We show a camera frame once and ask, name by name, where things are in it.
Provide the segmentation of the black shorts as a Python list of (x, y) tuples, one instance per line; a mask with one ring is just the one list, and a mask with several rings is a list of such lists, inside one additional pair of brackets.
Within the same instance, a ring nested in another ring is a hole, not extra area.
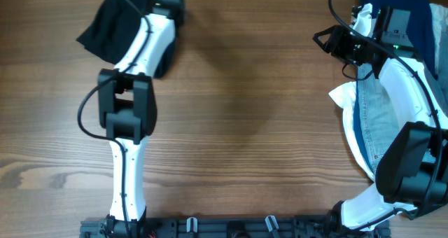
[(155, 0), (104, 0), (76, 40), (119, 72), (162, 78), (172, 64), (185, 11), (155, 7)]

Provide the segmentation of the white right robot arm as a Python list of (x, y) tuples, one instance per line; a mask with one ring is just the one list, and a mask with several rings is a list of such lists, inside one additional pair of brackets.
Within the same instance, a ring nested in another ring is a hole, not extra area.
[(374, 183), (328, 212), (326, 234), (361, 235), (398, 214), (414, 220), (447, 203), (447, 116), (410, 40), (411, 19), (410, 10), (365, 5), (354, 10), (351, 24), (340, 21), (313, 37), (344, 65), (370, 68), (400, 128), (371, 167)]

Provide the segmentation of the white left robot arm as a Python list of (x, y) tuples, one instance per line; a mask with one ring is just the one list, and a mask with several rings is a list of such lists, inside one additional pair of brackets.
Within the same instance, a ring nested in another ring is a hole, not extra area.
[(184, 0), (150, 0), (139, 29), (114, 70), (98, 76), (100, 125), (113, 153), (113, 203), (99, 237), (147, 237), (144, 153), (157, 121), (153, 79), (168, 70)]

